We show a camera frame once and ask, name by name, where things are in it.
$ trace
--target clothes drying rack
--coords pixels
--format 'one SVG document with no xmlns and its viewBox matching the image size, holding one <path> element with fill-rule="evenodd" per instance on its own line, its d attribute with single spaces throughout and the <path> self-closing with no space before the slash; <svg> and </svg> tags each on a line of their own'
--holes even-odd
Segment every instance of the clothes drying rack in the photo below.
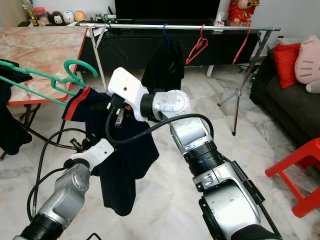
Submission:
<svg viewBox="0 0 320 240">
<path fill-rule="evenodd" d="M 98 46 L 100 44 L 100 41 L 103 37 L 103 34 L 105 32 L 105 29 L 112 28 L 112 29 L 171 29 L 171 30 L 200 30 L 203 29 L 205 31 L 248 31 L 249 26 L 200 26 L 200 25 L 148 25 L 148 24 L 105 24 L 105 23 L 79 23 L 80 27 L 88 28 L 90 32 L 90 38 L 92 41 L 93 51 L 96 58 L 96 62 L 98 64 L 99 72 L 102 79 L 102 84 L 104 86 L 104 89 L 107 90 L 106 80 L 105 76 L 102 70 L 99 53 L 98 53 Z M 99 35 L 97 41 L 94 37 L 94 28 L 102 28 L 101 34 Z M 254 69 L 255 64 L 257 60 L 260 57 L 260 54 L 262 50 L 264 49 L 271 33 L 273 31 L 280 31 L 280 27 L 252 27 L 251 30 L 257 30 L 258 34 L 258 49 L 256 51 L 256 54 L 254 55 L 252 62 L 250 66 L 248 67 L 246 74 L 243 78 L 243 81 L 239 88 L 236 88 L 234 93 L 232 93 L 230 96 L 228 96 L 226 99 L 222 100 L 218 103 L 218 106 L 220 107 L 222 104 L 227 102 L 228 100 L 235 97 L 235 111 L 234 111 L 234 118 L 233 118 L 233 129 L 232 129 L 232 135 L 236 135 L 236 129 L 237 129 L 237 121 L 238 121 L 238 113 L 239 113 L 239 103 L 240 103 L 240 97 L 242 95 L 242 90 L 246 83 L 248 82 L 250 78 L 251 71 Z M 261 31 L 265 32 L 265 35 L 263 36 L 261 40 Z"/>
</svg>

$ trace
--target television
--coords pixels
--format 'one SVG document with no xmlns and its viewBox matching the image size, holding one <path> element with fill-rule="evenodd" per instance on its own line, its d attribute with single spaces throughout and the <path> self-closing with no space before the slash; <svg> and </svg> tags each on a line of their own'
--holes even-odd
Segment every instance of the television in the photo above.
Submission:
<svg viewBox="0 0 320 240">
<path fill-rule="evenodd" d="M 214 20 L 220 4 L 220 0 L 114 1 L 116 17 L 119 20 Z"/>
</svg>

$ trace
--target red plastic chair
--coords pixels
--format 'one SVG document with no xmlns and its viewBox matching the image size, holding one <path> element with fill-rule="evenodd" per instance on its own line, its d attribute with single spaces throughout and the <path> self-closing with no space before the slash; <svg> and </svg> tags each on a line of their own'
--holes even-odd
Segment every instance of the red plastic chair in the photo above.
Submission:
<svg viewBox="0 0 320 240">
<path fill-rule="evenodd" d="M 314 209 L 320 208 L 320 187 L 307 197 L 303 196 L 284 172 L 285 169 L 293 164 L 300 164 L 304 168 L 314 165 L 320 171 L 320 138 L 309 141 L 283 160 L 265 170 L 265 174 L 269 178 L 275 174 L 279 174 L 282 177 L 299 201 L 299 203 L 292 208 L 292 212 L 297 217 L 302 218 Z"/>
</svg>

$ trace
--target pink plush toy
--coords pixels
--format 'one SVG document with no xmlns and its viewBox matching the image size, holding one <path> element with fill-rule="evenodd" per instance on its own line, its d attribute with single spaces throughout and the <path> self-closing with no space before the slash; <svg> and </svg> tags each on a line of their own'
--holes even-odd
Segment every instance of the pink plush toy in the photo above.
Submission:
<svg viewBox="0 0 320 240">
<path fill-rule="evenodd" d="M 301 43 L 294 72 L 296 79 L 302 84 L 320 80 L 320 40 L 316 36 Z"/>
</svg>

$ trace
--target gray couch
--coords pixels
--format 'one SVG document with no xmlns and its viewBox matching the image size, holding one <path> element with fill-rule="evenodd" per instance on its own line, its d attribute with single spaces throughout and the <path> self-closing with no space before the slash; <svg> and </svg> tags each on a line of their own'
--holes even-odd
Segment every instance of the gray couch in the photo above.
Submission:
<svg viewBox="0 0 320 240">
<path fill-rule="evenodd" d="M 301 83 L 282 89 L 272 50 L 258 70 L 250 99 L 264 105 L 300 145 L 320 137 L 320 94 L 308 93 Z"/>
</svg>

